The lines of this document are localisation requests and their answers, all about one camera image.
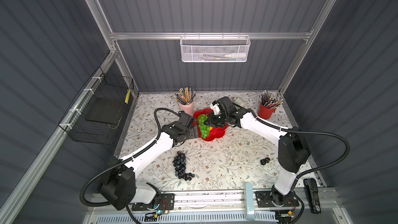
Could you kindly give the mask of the dark purple grape bunch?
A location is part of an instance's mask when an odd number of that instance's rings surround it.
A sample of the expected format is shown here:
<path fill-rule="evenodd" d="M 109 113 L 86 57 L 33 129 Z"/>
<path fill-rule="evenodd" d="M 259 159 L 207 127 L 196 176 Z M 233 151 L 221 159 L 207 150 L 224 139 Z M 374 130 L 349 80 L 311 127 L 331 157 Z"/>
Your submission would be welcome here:
<path fill-rule="evenodd" d="M 175 169 L 175 176 L 178 179 L 191 181 L 196 175 L 193 172 L 187 171 L 187 157 L 184 152 L 178 151 L 172 163 Z"/>

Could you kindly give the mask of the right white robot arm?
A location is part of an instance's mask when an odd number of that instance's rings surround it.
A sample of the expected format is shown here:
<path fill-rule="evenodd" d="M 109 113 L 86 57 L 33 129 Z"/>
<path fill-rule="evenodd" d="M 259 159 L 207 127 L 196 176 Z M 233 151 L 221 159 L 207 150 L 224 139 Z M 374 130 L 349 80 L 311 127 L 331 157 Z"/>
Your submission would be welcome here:
<path fill-rule="evenodd" d="M 228 97 L 213 101 L 212 112 L 205 121 L 212 128 L 235 126 L 252 131 L 271 141 L 278 149 L 280 170 L 272 192 L 279 197 L 294 191 L 298 172 L 311 155 L 306 138 L 297 127 L 288 129 L 258 117 L 251 109 L 233 103 Z"/>

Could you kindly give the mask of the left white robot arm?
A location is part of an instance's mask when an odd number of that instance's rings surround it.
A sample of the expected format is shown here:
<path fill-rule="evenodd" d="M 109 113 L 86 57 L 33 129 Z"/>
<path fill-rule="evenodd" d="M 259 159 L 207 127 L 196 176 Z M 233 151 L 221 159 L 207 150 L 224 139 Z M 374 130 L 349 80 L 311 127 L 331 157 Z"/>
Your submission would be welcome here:
<path fill-rule="evenodd" d="M 159 205 L 160 190 L 151 183 L 138 183 L 136 179 L 158 156 L 190 137 L 196 119 L 183 111 L 178 116 L 177 121 L 163 127 L 157 121 L 158 134 L 155 138 L 121 158 L 123 165 L 100 177 L 98 190 L 115 209 L 122 210 L 132 203 L 145 204 L 150 208 Z"/>

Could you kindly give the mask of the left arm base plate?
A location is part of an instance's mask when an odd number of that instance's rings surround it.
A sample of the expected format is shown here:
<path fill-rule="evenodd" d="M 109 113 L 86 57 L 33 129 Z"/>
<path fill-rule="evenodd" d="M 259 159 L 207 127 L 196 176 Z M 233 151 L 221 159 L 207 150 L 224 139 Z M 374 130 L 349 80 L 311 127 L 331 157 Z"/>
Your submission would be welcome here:
<path fill-rule="evenodd" d="M 157 210 L 165 210 L 171 211 L 174 209 L 175 203 L 175 194 L 166 194 L 161 193 L 158 196 L 155 196 L 154 200 L 150 203 L 132 203 L 131 210 L 132 211 L 157 211 Z"/>

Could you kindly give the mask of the green fake grape bunch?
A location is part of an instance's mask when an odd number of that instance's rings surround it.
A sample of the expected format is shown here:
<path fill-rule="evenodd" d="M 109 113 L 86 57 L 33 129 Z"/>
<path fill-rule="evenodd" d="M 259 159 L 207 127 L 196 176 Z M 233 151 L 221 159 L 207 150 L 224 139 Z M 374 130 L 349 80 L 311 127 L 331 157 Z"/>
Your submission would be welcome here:
<path fill-rule="evenodd" d="M 205 124 L 205 121 L 208 119 L 206 114 L 199 115 L 198 117 L 198 124 L 199 124 L 199 131 L 201 133 L 202 139 L 207 139 L 210 136 L 209 127 Z"/>

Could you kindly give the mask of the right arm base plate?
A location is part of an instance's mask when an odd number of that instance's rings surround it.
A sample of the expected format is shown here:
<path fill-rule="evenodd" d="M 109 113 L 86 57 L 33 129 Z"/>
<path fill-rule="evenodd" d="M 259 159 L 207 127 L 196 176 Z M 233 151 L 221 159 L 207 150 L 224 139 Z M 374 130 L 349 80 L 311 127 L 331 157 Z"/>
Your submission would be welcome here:
<path fill-rule="evenodd" d="M 297 207 L 300 205 L 292 192 L 282 195 L 278 191 L 255 191 L 258 207 Z"/>

